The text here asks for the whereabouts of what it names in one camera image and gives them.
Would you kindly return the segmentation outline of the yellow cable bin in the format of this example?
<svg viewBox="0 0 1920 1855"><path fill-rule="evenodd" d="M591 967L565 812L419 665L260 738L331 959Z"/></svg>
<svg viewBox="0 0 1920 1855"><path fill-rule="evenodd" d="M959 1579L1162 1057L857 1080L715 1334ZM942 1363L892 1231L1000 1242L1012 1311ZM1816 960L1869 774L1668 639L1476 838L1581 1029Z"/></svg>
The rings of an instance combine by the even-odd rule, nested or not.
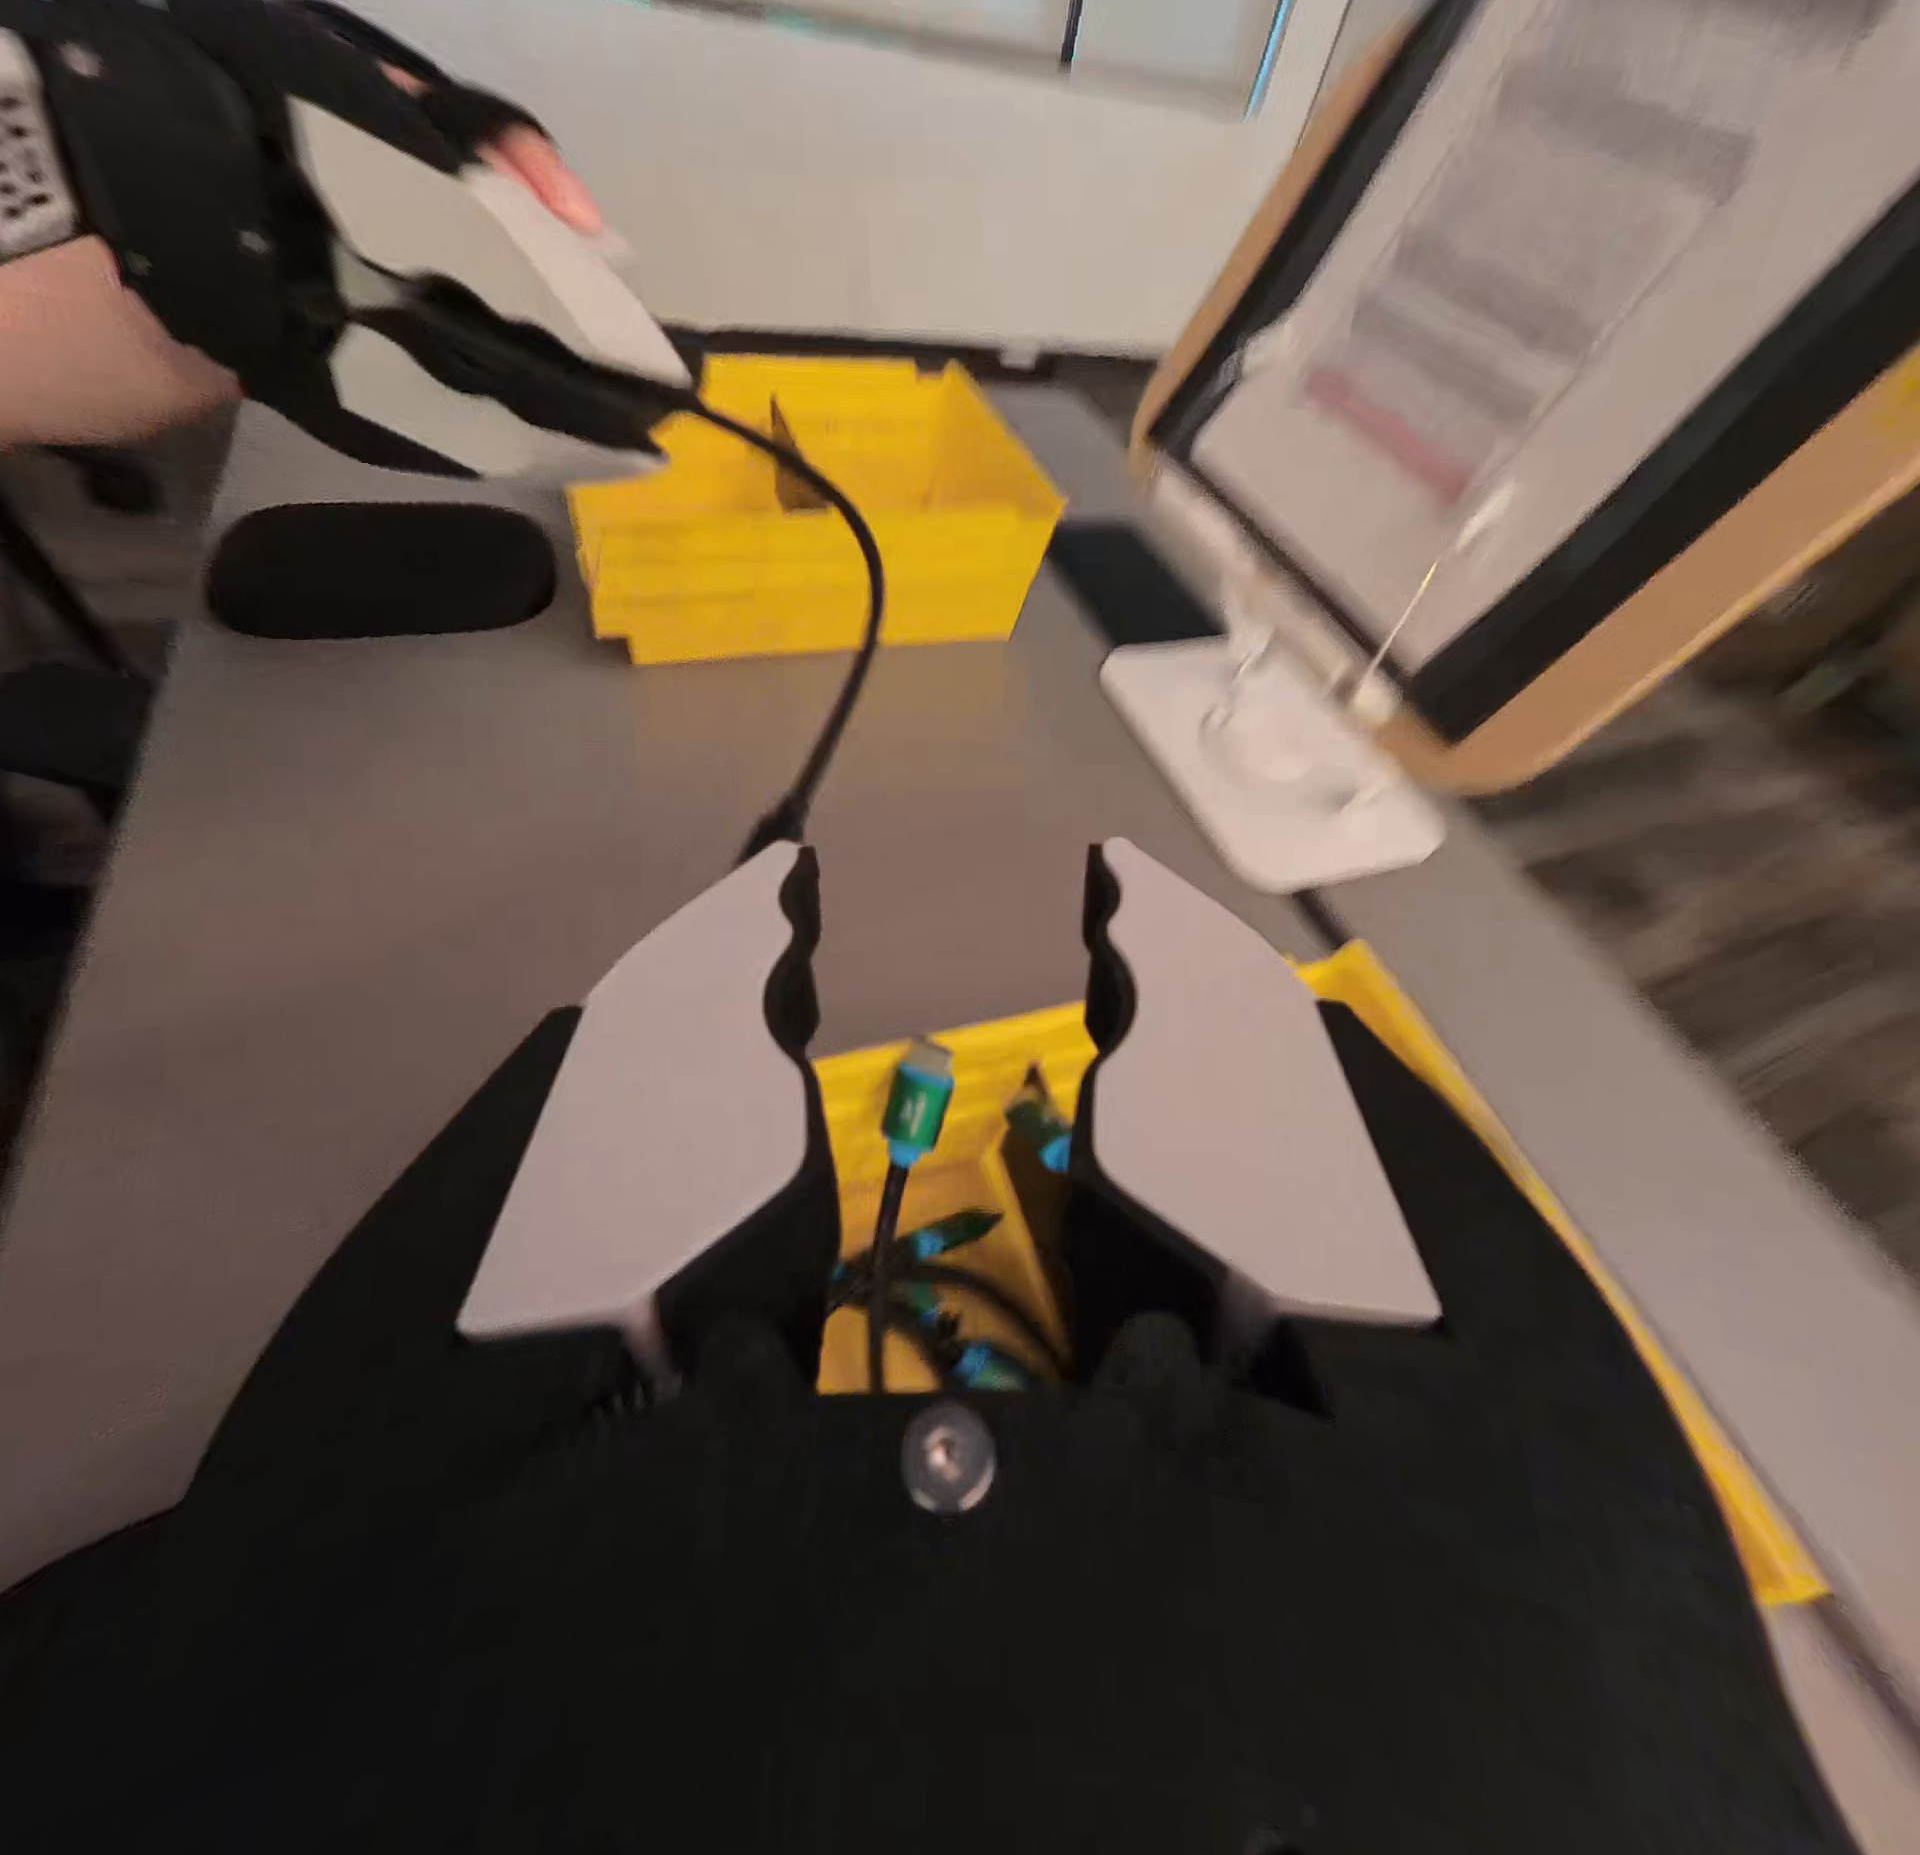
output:
<svg viewBox="0 0 1920 1855"><path fill-rule="evenodd" d="M1452 1052L1405 999L1377 954L1354 943L1316 963L1294 963L1294 974L1316 999L1353 1009L1413 1076L1465 1119L1512 1186L1529 1198L1539 1218L1591 1277L1687 1437L1757 1599L1766 1608L1793 1608L1829 1596L1830 1585L1799 1533L1790 1531L1786 1510L1770 1502L1687 1376L1602 1268L1599 1250L1478 1098ZM936 1148L909 1176L899 1231L913 1231L962 1208L992 1208L1003 1221L982 1245L904 1268L902 1293L894 1297L894 1334L884 1346L889 1391L933 1391L940 1347L952 1340L993 1340L1042 1379L1058 1371L1065 1346L1062 1311L1039 1265L1033 1221L1021 1209L1015 1178L1000 1156L1008 1135L1003 1105L1028 1065L1039 1065L1065 1116L1075 1109L1079 1078L1094 1057L1086 1012L1079 1004L1062 1004L942 1029L933 1037L952 1049L953 1092ZM839 1185L839 1268L829 1288L826 1356L816 1379L823 1394L867 1387L864 1321L857 1315L853 1270L867 1252L877 1218L889 1165L879 1113L899 1056L902 1043L884 1043L831 1056L813 1069Z"/></svg>

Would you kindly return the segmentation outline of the black foam roll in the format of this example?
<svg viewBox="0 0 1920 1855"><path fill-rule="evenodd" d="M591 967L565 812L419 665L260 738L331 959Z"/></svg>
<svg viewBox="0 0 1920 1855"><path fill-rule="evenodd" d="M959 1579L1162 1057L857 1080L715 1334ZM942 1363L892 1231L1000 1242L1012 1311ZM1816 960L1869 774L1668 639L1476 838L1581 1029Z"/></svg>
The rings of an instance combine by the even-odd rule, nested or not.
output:
<svg viewBox="0 0 1920 1855"><path fill-rule="evenodd" d="M546 534L473 501L284 501L231 521L205 560L205 616L268 643L429 639L539 620Z"/></svg>

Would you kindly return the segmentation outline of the white perforated wristband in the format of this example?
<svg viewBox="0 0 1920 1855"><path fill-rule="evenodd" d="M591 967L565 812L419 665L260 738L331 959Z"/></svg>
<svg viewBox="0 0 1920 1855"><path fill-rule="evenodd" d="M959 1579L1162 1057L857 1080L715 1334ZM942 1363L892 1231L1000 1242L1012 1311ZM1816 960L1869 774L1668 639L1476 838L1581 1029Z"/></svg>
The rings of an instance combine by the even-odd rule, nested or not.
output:
<svg viewBox="0 0 1920 1855"><path fill-rule="evenodd" d="M81 203L32 50L2 35L2 265L81 237Z"/></svg>

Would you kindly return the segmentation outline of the white stand base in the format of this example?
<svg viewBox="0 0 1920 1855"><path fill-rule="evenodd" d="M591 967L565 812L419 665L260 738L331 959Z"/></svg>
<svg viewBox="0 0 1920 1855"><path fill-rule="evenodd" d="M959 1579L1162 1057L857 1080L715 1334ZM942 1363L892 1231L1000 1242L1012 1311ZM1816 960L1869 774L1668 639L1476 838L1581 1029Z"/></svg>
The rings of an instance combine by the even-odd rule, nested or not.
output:
<svg viewBox="0 0 1920 1855"><path fill-rule="evenodd" d="M1446 821L1278 643L1117 645L1096 682L1221 862L1307 891L1426 862Z"/></svg>

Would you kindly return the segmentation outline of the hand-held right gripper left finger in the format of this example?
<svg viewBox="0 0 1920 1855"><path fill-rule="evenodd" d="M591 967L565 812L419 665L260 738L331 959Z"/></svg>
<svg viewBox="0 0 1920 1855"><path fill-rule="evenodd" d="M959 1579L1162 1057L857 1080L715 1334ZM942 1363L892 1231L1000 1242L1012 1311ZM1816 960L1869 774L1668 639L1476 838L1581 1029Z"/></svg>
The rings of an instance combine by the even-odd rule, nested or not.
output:
<svg viewBox="0 0 1920 1855"><path fill-rule="evenodd" d="M818 871L777 841L588 993L459 1314L467 1340L816 1346L839 1205L808 1043Z"/></svg>

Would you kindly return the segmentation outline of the clear printed plastic sleeve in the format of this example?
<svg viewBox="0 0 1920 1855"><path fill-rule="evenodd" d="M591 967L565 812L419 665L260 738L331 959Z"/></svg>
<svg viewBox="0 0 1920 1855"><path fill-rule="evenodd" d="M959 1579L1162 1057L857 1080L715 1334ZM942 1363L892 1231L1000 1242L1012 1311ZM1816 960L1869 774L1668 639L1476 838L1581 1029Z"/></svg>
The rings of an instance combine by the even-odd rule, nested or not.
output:
<svg viewBox="0 0 1920 1855"><path fill-rule="evenodd" d="M1191 464L1452 663L1916 260L1916 0L1478 0Z"/></svg>

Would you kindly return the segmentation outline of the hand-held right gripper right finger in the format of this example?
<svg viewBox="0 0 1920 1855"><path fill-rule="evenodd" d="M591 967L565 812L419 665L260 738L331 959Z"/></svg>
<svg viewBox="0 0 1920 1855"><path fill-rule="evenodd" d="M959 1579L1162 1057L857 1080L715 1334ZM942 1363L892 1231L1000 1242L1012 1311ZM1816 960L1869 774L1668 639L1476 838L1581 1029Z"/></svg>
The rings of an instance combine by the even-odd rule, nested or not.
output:
<svg viewBox="0 0 1920 1855"><path fill-rule="evenodd" d="M1440 1300L1317 999L1131 841L1094 842L1075 1171L1254 1315L1422 1330Z"/></svg>

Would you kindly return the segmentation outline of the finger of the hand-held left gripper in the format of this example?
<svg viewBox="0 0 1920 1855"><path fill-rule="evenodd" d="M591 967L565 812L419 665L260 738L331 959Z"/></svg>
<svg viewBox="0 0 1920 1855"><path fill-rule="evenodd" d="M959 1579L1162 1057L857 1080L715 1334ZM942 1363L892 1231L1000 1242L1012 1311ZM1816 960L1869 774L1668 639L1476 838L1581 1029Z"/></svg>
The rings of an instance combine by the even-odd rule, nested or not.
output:
<svg viewBox="0 0 1920 1855"><path fill-rule="evenodd" d="M518 421L493 398L449 387L396 339L347 326L328 377L343 414L480 478L518 475Z"/></svg>
<svg viewBox="0 0 1920 1855"><path fill-rule="evenodd" d="M402 283L459 288L588 364L692 387L692 369L601 247L510 174L437 173L304 100L288 104L288 124L300 174L331 230L336 283L353 308L397 305Z"/></svg>

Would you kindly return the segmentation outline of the person's left hand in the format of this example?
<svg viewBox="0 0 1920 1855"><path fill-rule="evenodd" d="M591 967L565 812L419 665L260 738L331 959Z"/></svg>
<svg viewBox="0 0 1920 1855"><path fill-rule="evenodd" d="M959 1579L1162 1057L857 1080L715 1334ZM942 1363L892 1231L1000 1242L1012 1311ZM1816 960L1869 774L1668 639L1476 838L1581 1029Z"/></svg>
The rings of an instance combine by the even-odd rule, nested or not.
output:
<svg viewBox="0 0 1920 1855"><path fill-rule="evenodd" d="M525 187L552 217L578 235L601 235L604 220L583 182L562 157L549 134L532 124L512 124L477 146L483 167Z"/></svg>

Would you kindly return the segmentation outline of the yellow adapter bin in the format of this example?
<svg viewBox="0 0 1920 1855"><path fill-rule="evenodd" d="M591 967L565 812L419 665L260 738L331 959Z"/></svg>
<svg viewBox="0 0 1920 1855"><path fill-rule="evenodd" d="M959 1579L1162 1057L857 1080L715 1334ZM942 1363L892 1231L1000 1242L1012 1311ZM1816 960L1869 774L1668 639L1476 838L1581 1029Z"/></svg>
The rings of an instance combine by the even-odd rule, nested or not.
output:
<svg viewBox="0 0 1920 1855"><path fill-rule="evenodd" d="M747 354L712 355L702 387L859 508L882 645L1012 637L1069 506L965 366ZM592 635L642 668L853 650L870 592L844 521L695 418L659 448L659 470L568 490Z"/></svg>

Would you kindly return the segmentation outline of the tan wooden backing board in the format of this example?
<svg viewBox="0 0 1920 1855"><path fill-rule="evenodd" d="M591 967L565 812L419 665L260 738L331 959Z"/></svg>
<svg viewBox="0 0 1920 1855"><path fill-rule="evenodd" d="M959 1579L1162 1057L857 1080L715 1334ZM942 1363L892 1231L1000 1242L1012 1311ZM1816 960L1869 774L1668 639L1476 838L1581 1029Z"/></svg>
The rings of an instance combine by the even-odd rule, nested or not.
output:
<svg viewBox="0 0 1920 1855"><path fill-rule="evenodd" d="M1147 494L1175 488L1168 418L1175 387L1195 379L1201 339L1225 326L1228 308L1251 288L1254 255L1273 253L1397 57L1415 20L1390 25L1316 104L1251 223L1237 237L1201 309L1148 379L1131 421L1128 464ZM1565 759L1660 682L1711 650L1766 603L1852 546L1916 494L1916 344L1836 405L1695 541L1674 554L1648 584L1619 603L1569 650L1473 731L1450 738L1409 700L1362 708L1370 739L1422 785L1489 794L1522 785Z"/></svg>

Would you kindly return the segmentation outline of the person's left forearm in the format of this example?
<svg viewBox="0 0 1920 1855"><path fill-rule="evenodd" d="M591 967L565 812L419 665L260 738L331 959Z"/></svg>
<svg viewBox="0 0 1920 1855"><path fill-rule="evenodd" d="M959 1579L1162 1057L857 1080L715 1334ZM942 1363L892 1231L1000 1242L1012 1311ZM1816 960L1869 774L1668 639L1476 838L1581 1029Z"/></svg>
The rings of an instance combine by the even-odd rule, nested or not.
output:
<svg viewBox="0 0 1920 1855"><path fill-rule="evenodd" d="M2 451L131 448L241 401L85 235L2 265Z"/></svg>

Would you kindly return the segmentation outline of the dark grey hdmi adapter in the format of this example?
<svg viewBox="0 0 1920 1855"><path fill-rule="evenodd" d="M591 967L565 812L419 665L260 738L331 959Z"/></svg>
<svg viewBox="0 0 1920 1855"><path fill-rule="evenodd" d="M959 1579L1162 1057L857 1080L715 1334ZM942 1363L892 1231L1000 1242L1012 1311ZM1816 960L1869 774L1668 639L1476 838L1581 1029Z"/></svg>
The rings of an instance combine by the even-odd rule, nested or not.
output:
<svg viewBox="0 0 1920 1855"><path fill-rule="evenodd" d="M826 785L867 686L884 620L884 569L877 537L857 506L797 448L724 415L695 387L632 377L572 355L556 335L512 323L452 283L404 283L390 308L350 309L347 326L386 339L437 387L502 405L525 424L576 441L598 448L639 445L671 415L695 418L760 454L844 521L867 576L863 637L794 782L747 831L737 862L747 862L777 842L804 842L816 791Z"/></svg>

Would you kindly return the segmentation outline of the instruction sheet display stand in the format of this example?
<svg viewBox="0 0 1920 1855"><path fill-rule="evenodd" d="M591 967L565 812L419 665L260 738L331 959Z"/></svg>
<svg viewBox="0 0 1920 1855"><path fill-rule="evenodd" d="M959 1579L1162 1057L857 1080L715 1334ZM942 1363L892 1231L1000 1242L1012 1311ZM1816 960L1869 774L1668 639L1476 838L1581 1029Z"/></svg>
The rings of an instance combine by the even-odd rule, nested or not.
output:
<svg viewBox="0 0 1920 1855"><path fill-rule="evenodd" d="M1191 475L1204 497L1278 566L1283 583L1307 603L1309 622L1326 625L1339 650L1380 653L1386 688L1396 700L1417 705L1450 738L1473 731L1526 688L1621 600L1635 596L1652 570L1695 541L1781 457L1797 451L1799 438L1824 424L1833 407L1860 391L1860 382L1874 379L1907 344L1916 344L1915 260L1879 298L1877 319L1849 323L1846 339L1830 339L1814 366L1730 424L1687 475L1671 481L1665 497L1642 511L1639 521L1612 537L1608 551L1597 551L1597 541L1608 516L1619 511L1617 501L1535 569L1532 584L1516 600L1512 613L1483 616L1470 635L1470 645L1452 647L1452 663L1405 672L1392 656L1397 635L1363 637L1362 622L1191 464L1190 448L1197 427L1214 414L1218 398L1233 387L1244 348L1254 334L1268 329L1273 319L1293 301L1307 273L1303 255L1324 249L1324 242L1346 216L1346 203L1370 177L1377 153L1390 149L1446 45L1473 20L1476 5L1478 0L1423 0L1415 14L1405 17L1415 20L1409 50L1354 129L1339 140L1326 170L1309 177L1309 193L1283 223L1273 253L1254 255L1251 288L1228 308L1225 326L1201 339L1195 379L1171 392L1168 438L1162 441L1171 464Z"/></svg>

